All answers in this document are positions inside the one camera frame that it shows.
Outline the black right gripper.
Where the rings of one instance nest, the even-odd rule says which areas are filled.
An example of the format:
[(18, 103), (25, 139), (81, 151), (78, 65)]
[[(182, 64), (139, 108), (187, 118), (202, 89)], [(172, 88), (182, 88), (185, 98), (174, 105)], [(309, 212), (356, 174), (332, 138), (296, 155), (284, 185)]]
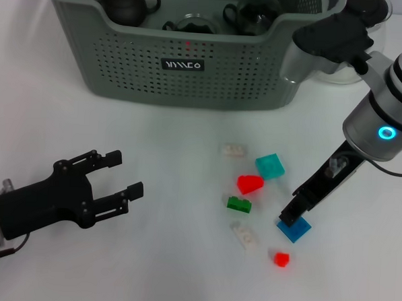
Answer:
[(294, 198), (281, 211), (280, 221), (292, 227), (303, 213), (315, 209), (363, 163), (364, 159), (344, 141), (330, 158), (293, 192)]

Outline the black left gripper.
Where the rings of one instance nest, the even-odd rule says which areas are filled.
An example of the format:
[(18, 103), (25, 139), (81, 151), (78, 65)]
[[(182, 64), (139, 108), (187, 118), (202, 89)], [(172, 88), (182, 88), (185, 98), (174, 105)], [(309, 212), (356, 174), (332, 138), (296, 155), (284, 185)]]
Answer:
[(38, 183), (0, 195), (0, 229), (7, 240), (61, 221), (87, 229), (129, 212), (129, 202), (143, 197), (138, 182), (113, 195), (93, 200), (88, 172), (122, 164), (119, 150), (100, 155), (95, 149), (54, 163), (54, 172)]

